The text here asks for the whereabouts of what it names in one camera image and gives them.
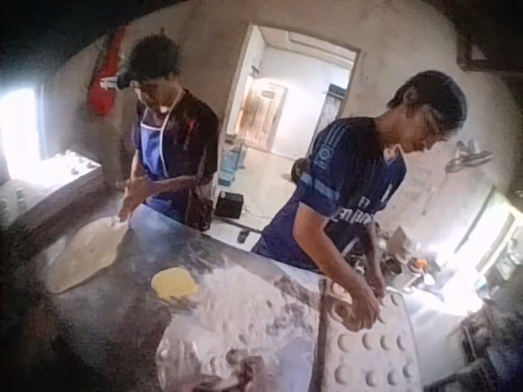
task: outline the bright window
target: bright window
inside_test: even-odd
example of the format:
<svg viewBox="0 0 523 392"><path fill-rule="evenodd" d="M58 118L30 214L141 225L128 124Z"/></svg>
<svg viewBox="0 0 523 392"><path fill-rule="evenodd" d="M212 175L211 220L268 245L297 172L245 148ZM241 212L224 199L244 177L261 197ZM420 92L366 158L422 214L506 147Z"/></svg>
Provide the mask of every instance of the bright window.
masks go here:
<svg viewBox="0 0 523 392"><path fill-rule="evenodd" d="M12 179L27 179L40 161L34 91L12 91L0 98L0 129Z"/></svg>

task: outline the metal table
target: metal table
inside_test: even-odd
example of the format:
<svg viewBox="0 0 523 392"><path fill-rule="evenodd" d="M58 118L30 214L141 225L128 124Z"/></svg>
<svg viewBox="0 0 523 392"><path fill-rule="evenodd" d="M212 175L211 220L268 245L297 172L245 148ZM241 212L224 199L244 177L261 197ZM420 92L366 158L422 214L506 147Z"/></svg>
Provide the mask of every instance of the metal table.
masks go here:
<svg viewBox="0 0 523 392"><path fill-rule="evenodd" d="M112 206L101 215L114 213ZM143 390L144 385L156 384L154 356L172 311L150 286L152 277L161 270L181 266L201 282L205 274L215 269L240 265L300 305L320 308L320 277L316 274L226 245L146 206L135 211L129 224L131 229L112 266L53 297L61 331L69 345L85 363L114 380L119 390L135 388L136 384L142 385L138 389ZM63 247L73 234L71 231L60 245ZM53 252L56 253L52 247L47 251L48 260ZM313 364L318 325L311 329L309 336L289 342L278 353L280 390L315 389Z"/></svg>

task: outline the blue jersey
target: blue jersey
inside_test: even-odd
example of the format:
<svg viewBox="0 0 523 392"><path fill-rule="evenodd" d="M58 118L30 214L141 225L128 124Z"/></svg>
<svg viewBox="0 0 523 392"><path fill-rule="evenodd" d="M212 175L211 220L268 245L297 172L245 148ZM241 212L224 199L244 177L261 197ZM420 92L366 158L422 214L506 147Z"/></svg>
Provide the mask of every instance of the blue jersey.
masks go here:
<svg viewBox="0 0 523 392"><path fill-rule="evenodd" d="M293 237L299 203L329 217L325 233L342 252L366 232L405 178L401 154L386 162L373 118L341 118L316 137L307 169L289 201L263 230L253 248L262 256L316 270Z"/></svg>

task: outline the black cap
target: black cap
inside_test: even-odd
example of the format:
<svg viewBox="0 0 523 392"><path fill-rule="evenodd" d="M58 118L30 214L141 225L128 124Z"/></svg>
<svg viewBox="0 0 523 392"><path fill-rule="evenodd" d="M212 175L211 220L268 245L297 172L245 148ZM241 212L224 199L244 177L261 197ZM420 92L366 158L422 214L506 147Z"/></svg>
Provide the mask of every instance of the black cap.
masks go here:
<svg viewBox="0 0 523 392"><path fill-rule="evenodd" d="M131 49L123 72L118 76L118 88L129 87L132 81L178 74L179 59L178 45L164 34L145 37Z"/></svg>
<svg viewBox="0 0 523 392"><path fill-rule="evenodd" d="M396 92L388 106L398 106L411 87L415 87L418 92L417 105L429 104L441 114L439 123L443 131L457 131L463 126L467 119L467 99L449 75L440 71L417 73Z"/></svg>

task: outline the apron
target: apron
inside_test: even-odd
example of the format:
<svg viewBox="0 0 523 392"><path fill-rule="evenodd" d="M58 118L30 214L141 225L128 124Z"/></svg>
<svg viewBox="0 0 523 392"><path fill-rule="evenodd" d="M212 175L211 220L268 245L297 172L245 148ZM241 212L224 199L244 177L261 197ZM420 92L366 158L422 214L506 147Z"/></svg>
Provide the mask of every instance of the apron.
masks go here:
<svg viewBox="0 0 523 392"><path fill-rule="evenodd" d="M161 128L152 127L144 124L149 109L146 109L140 122L141 136L141 160L148 171L150 179L153 181L167 180L172 178L169 175L165 157L163 156L163 134L165 127L171 117L172 108L167 112ZM184 223L187 207L188 192L164 192L151 196L145 201L145 205L153 208L175 221Z"/></svg>

